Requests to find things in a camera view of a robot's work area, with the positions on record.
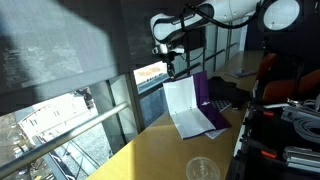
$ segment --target metal frame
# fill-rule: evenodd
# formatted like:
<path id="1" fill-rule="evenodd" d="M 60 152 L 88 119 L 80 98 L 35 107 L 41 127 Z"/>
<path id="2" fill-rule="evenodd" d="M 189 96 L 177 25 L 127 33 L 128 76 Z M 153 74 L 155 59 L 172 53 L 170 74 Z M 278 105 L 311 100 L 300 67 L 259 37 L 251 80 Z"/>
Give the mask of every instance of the metal frame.
<path id="1" fill-rule="evenodd" d="M 179 78 L 180 76 L 182 76 L 182 75 L 184 75 L 184 74 L 186 74 L 186 73 L 187 73 L 187 75 L 189 76 L 189 75 L 190 75 L 190 71 L 191 71 L 192 69 L 200 66 L 200 65 L 201 65 L 201 63 L 200 63 L 200 62 L 197 62 L 196 64 L 193 64 L 193 65 L 187 67 L 186 69 L 180 71 L 179 73 L 177 73 L 177 74 L 174 76 L 174 78 L 175 78 L 175 79 L 176 79 L 176 78 Z"/>
<path id="2" fill-rule="evenodd" d="M 147 91 L 141 93 L 138 95 L 138 99 L 141 100 L 142 98 L 150 95 L 151 93 L 153 93 L 154 91 L 156 91 L 157 89 L 162 88 L 162 82 L 159 82 L 157 85 L 153 86 L 152 88 L 148 89 Z"/>
<path id="3" fill-rule="evenodd" d="M 215 60 L 216 60 L 216 57 L 217 57 L 219 54 L 223 53 L 224 51 L 225 51 L 225 49 L 221 49 L 220 51 L 218 51 L 218 52 L 214 53 L 213 55 L 207 57 L 207 58 L 206 58 L 206 62 L 209 61 L 211 58 L 214 58 L 214 61 L 215 61 Z"/>
<path id="4" fill-rule="evenodd" d="M 186 36 L 186 39 L 187 39 L 186 49 L 190 49 L 190 48 L 189 48 L 189 34 L 186 33 L 185 36 Z M 189 67 L 190 67 L 190 51 L 187 51 L 187 52 L 186 52 L 186 63 L 187 63 L 187 68 L 189 68 Z"/>
<path id="5" fill-rule="evenodd" d="M 39 144 L 39 145 L 41 144 L 41 140 L 40 140 L 39 137 L 34 136 L 32 139 L 36 144 Z M 43 160 L 42 161 L 45 161 L 47 163 L 49 169 L 52 171 L 52 173 L 54 174 L 56 179 L 68 180 L 68 178 L 67 178 L 68 174 L 66 174 L 61 169 L 61 167 L 57 164 L 57 161 L 54 159 L 54 157 L 51 154 L 51 152 L 45 154 L 43 156 Z"/>
<path id="6" fill-rule="evenodd" d="M 54 150 L 55 148 L 63 145 L 64 143 L 70 141 L 71 139 L 79 136 L 80 134 L 84 133 L 85 131 L 91 129 L 95 125 L 101 123 L 102 121 L 108 119 L 109 117 L 117 114 L 118 112 L 122 111 L 123 109 L 127 108 L 129 104 L 127 102 L 123 102 L 114 108 L 110 109 L 108 112 L 101 114 L 100 116 L 94 117 L 91 120 L 61 134 L 60 136 L 48 141 L 47 143 L 29 151 L 28 153 L 14 159 L 13 161 L 3 165 L 0 167 L 0 179 L 7 177 L 8 175 L 14 173 L 18 169 L 25 167 L 32 163 L 33 161 L 37 160 L 38 158 L 42 157 L 43 155 L 49 153 L 50 151 Z"/>
<path id="7" fill-rule="evenodd" d="M 134 115 L 134 119 L 136 122 L 137 132 L 140 134 L 144 129 L 142 110 L 140 105 L 140 96 L 138 94 L 138 87 L 136 83 L 136 79 L 134 77 L 133 71 L 125 75 L 127 80 L 128 92 L 132 106 L 132 112 Z"/>
<path id="8" fill-rule="evenodd" d="M 110 92 L 111 87 L 108 87 L 110 84 L 108 84 L 107 81 L 108 80 L 101 81 L 89 86 L 99 114 L 103 114 L 114 107 L 112 101 L 115 101 L 115 97 L 113 97 L 114 94 Z M 103 121 L 101 125 L 109 141 L 112 153 L 117 153 L 125 145 L 125 141 L 120 129 L 120 125 L 122 126 L 122 124 L 119 124 L 117 116 L 112 116 L 108 121 Z"/>
<path id="9" fill-rule="evenodd" d="M 217 50 L 218 50 L 218 35 L 219 35 L 218 31 L 219 31 L 219 27 L 216 26 L 214 52 L 217 52 Z M 217 68 L 217 56 L 214 56 L 214 58 L 213 58 L 213 71 L 216 71 L 216 68 Z"/>
<path id="10" fill-rule="evenodd" d="M 116 101 L 114 100 L 113 91 L 111 89 L 111 83 L 110 83 L 109 80 L 107 80 L 106 83 L 107 83 L 108 92 L 109 92 L 109 95 L 110 95 L 111 104 L 112 104 L 112 106 L 116 106 Z M 126 145 L 126 144 L 128 144 L 128 142 L 127 142 L 126 136 L 125 136 L 125 134 L 123 132 L 123 127 L 122 127 L 122 123 L 120 121 L 120 116 L 119 116 L 118 113 L 115 114 L 115 116 L 116 116 L 116 119 L 117 119 L 118 126 L 120 128 L 120 133 L 121 133 L 121 137 L 123 139 L 124 145 Z"/>
<path id="11" fill-rule="evenodd" d="M 230 57 L 230 44 L 231 44 L 231 36 L 232 36 L 232 30 L 228 29 L 228 36 L 227 36 L 227 46 L 226 46 L 226 59 L 225 62 L 229 60 Z"/>
<path id="12" fill-rule="evenodd" d="M 232 48 L 232 47 L 235 46 L 235 45 L 238 45 L 238 43 L 232 43 L 232 44 L 230 44 L 229 49 Z"/>

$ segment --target purple notebook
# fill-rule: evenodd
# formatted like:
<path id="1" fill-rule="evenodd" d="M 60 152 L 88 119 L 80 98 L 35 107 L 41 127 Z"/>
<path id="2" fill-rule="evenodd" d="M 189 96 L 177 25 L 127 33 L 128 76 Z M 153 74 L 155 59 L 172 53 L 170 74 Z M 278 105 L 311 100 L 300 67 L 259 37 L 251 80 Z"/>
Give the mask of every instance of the purple notebook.
<path id="1" fill-rule="evenodd" d="M 219 113 L 212 104 L 202 105 L 204 102 L 210 102 L 208 79 L 206 71 L 193 75 L 194 86 L 196 91 L 197 106 L 200 111 L 216 127 L 216 130 L 229 128 L 229 122 Z"/>

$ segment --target black cable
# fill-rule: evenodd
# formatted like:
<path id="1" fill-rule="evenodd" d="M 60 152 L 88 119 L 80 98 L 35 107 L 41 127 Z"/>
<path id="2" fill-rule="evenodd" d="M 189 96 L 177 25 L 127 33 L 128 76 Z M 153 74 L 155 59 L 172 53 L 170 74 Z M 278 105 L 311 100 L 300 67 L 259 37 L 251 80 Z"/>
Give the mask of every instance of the black cable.
<path id="1" fill-rule="evenodd" d="M 202 36 L 202 39 L 203 39 L 203 50 L 202 50 L 202 53 L 200 53 L 196 58 L 193 58 L 192 60 L 190 60 L 190 62 L 198 59 L 201 55 L 204 55 L 205 54 L 205 51 L 207 49 L 207 39 L 206 39 L 206 36 L 203 34 L 203 32 L 201 30 L 194 30 L 194 31 L 198 31 L 200 33 L 200 35 Z"/>
<path id="2" fill-rule="evenodd" d="M 189 39 L 189 33 L 186 32 L 186 62 L 190 62 L 190 39 Z"/>
<path id="3" fill-rule="evenodd" d="M 230 26 L 230 25 L 226 25 L 226 24 L 223 24 L 222 22 L 219 22 L 217 20 L 212 19 L 207 14 L 203 13 L 202 11 L 200 11 L 198 8 L 196 8 L 195 6 L 193 6 L 191 4 L 186 4 L 185 6 L 187 8 L 189 8 L 189 9 L 191 9 L 192 11 L 194 11 L 195 13 L 197 13 L 199 16 L 201 16 L 204 19 L 208 20 L 212 24 L 215 24 L 215 25 L 217 25 L 217 26 L 219 26 L 221 28 L 225 28 L 225 29 L 238 29 L 238 28 L 241 28 L 243 26 L 248 25 L 250 22 L 252 22 L 257 17 L 258 12 L 259 12 L 259 10 L 261 8 L 260 3 L 257 3 L 257 8 L 256 8 L 255 13 L 251 17 L 249 17 L 249 19 L 247 21 L 245 21 L 243 23 L 240 23 L 240 24 L 237 24 L 237 25 Z"/>
<path id="4" fill-rule="evenodd" d="M 189 60 L 189 62 L 195 61 L 195 60 L 197 60 L 200 56 L 204 55 L 204 54 L 205 54 L 205 50 L 207 49 L 207 39 L 206 39 L 206 36 L 203 34 L 203 32 L 202 32 L 201 30 L 193 30 L 193 31 L 198 31 L 198 32 L 200 33 L 200 35 L 202 36 L 202 39 L 203 39 L 203 41 L 204 41 L 204 42 L 203 42 L 203 51 L 202 51 L 197 57 Z M 180 57 L 181 57 L 184 61 L 186 61 L 186 59 L 185 59 L 181 54 L 180 54 Z"/>

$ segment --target metal railing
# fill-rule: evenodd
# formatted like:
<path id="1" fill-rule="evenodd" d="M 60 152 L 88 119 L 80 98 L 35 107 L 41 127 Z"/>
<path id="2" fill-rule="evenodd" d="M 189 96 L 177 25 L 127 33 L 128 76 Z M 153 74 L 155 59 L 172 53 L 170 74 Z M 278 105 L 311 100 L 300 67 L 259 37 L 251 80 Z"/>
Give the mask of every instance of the metal railing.
<path id="1" fill-rule="evenodd" d="M 225 49 L 221 49 L 220 51 L 218 51 L 218 52 L 214 53 L 213 55 L 207 57 L 207 58 L 206 58 L 206 62 L 209 61 L 210 59 L 218 56 L 219 54 L 221 54 L 221 53 L 224 52 L 224 51 L 225 51 Z"/>
<path id="2" fill-rule="evenodd" d="M 182 75 L 190 72 L 192 69 L 200 66 L 200 64 L 201 64 L 200 62 L 197 62 L 196 64 L 193 64 L 193 65 L 189 66 L 188 68 L 186 68 L 186 69 L 180 71 L 179 73 L 177 73 L 177 74 L 174 76 L 174 78 L 179 78 L 179 77 L 181 77 Z"/>
<path id="3" fill-rule="evenodd" d="M 64 143 L 70 141 L 71 139 L 79 136 L 80 134 L 84 133 L 85 131 L 91 129 L 95 125 L 101 123 L 102 121 L 108 119 L 109 117 L 117 114 L 118 112 L 122 111 L 123 109 L 128 107 L 127 102 L 123 102 L 108 112 L 101 114 L 100 116 L 94 117 L 87 122 L 61 134 L 60 136 L 48 141 L 45 144 L 36 147 L 35 149 L 27 152 L 26 154 L 18 157 L 17 159 L 3 165 L 0 167 L 0 179 L 7 177 L 8 175 L 14 173 L 15 171 L 31 164 L 38 158 L 42 157 L 43 155 L 49 153 L 50 151 L 54 150 L 55 148 L 63 145 Z"/>
<path id="4" fill-rule="evenodd" d="M 231 47 L 233 47 L 235 45 L 238 45 L 238 43 L 232 43 L 232 44 L 230 44 L 230 46 L 228 48 L 230 49 Z"/>

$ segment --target red object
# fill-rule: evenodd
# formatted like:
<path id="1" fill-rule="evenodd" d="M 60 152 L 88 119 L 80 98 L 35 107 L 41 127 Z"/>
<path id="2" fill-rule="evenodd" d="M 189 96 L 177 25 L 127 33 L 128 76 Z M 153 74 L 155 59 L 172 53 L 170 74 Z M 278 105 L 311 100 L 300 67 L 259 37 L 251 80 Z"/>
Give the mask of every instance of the red object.
<path id="1" fill-rule="evenodd" d="M 257 73 L 257 80 L 261 79 L 271 68 L 271 66 L 276 62 L 278 59 L 277 54 L 269 53 L 265 55 L 260 63 L 259 71 Z"/>
<path id="2" fill-rule="evenodd" d="M 270 153 L 264 150 L 261 150 L 261 154 L 272 159 L 275 159 L 277 157 L 277 153 Z"/>
<path id="3" fill-rule="evenodd" d="M 264 112 L 263 112 L 263 115 L 264 115 L 264 116 L 268 116 L 268 117 L 273 117 L 273 116 L 274 116 L 274 112 L 264 111 Z"/>
<path id="4" fill-rule="evenodd" d="M 318 84 L 320 84 L 320 69 L 301 78 L 297 93 L 298 95 L 306 94 Z M 263 100 L 273 103 L 286 102 L 287 98 L 293 95 L 295 86 L 296 80 L 294 79 L 270 82 L 264 89 Z"/>

